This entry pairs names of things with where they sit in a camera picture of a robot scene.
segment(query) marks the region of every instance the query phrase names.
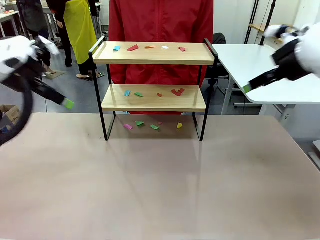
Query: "yellow apron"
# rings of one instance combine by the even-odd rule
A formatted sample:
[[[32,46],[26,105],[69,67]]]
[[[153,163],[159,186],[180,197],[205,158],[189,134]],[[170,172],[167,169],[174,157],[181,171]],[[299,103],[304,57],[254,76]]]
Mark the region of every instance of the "yellow apron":
[[[76,61],[83,64],[89,59],[89,50],[97,42],[88,0],[67,1],[64,22]]]

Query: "gray floor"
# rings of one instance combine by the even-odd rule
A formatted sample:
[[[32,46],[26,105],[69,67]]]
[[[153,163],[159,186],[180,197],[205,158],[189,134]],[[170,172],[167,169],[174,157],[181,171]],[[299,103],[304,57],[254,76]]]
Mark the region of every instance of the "gray floor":
[[[60,93],[64,94],[67,98],[75,102],[74,108],[68,110],[63,106],[59,106],[51,101],[45,101],[42,97],[34,95],[34,108],[36,113],[98,113],[98,104],[96,99],[96,92],[93,82],[77,79],[76,74],[79,73],[77,63],[74,62],[72,67],[65,66],[65,55],[61,51],[58,56],[52,56],[51,68],[53,70],[65,71],[66,74],[59,76],[53,80],[44,78],[43,81],[55,88]],[[99,72],[107,72],[105,65],[98,65]],[[99,90],[101,99],[105,96],[109,83],[107,74],[104,77],[98,79]],[[220,80],[219,85],[222,89],[228,86],[227,80]],[[208,94],[208,82],[202,86],[203,95],[206,97]],[[216,90],[212,96],[209,114],[220,115],[222,106],[224,103],[224,95]],[[232,103],[243,103],[244,96],[232,96]],[[22,106],[22,97],[19,93],[10,90],[9,88],[0,85],[0,104],[17,105]],[[259,107],[246,107],[245,111],[243,107],[234,108],[233,104],[230,104],[227,114],[229,115],[257,115],[259,114]]]

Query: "black pole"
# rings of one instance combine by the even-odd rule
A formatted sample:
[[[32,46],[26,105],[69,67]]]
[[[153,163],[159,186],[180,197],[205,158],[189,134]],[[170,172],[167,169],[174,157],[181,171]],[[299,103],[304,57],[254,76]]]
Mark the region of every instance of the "black pole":
[[[265,25],[265,29],[264,30],[267,30],[267,28],[270,26],[271,18],[272,18],[272,15],[274,14],[274,10],[275,10],[275,7],[276,7],[276,1],[277,0],[273,0],[273,3],[271,4],[271,10],[270,10],[270,13],[269,13],[268,20],[266,21],[266,25]],[[265,42],[265,36],[262,36],[262,39],[261,39],[261,42],[260,42],[259,45],[263,46],[264,42]]]
[[[24,18],[24,15],[23,15],[23,12],[22,12],[22,8],[21,8],[21,4],[20,4],[19,0],[16,0],[16,6],[18,7],[20,19],[21,19],[21,22],[22,22],[22,29],[24,31],[25,37],[30,40],[28,28],[27,28],[27,25],[26,25],[26,22],[25,22],[25,18]]]
[[[257,9],[259,6],[259,1],[260,0],[255,0],[254,1],[254,5],[253,5],[253,9],[252,9],[252,13],[251,13],[251,18],[250,18],[250,22],[249,22],[249,26],[248,26],[248,30],[246,32],[246,36],[245,36],[245,40],[244,40],[244,44],[247,44],[250,38],[250,34],[251,34],[251,30],[252,28],[250,27],[250,24],[253,24],[256,18],[256,13],[257,13]]]

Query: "person in red jacket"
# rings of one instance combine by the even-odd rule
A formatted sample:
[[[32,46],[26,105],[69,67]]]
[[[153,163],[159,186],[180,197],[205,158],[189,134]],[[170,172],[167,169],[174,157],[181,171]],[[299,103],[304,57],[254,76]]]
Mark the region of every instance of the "person in red jacket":
[[[110,41],[213,42],[214,0],[110,0],[109,7]],[[196,85],[199,66],[113,64],[110,73],[115,84]]]

